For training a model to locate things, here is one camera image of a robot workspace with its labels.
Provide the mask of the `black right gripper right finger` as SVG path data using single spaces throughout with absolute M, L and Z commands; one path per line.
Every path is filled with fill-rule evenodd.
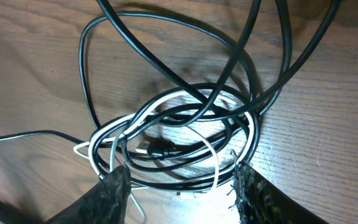
M 234 206 L 240 223 L 328 224 L 282 192 L 246 162 L 235 166 L 231 187 L 236 193 Z

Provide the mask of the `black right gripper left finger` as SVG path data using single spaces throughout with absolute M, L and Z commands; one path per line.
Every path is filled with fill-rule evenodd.
M 51 224 L 123 224 L 130 192 L 129 168 L 119 166 L 81 198 L 46 222 Z

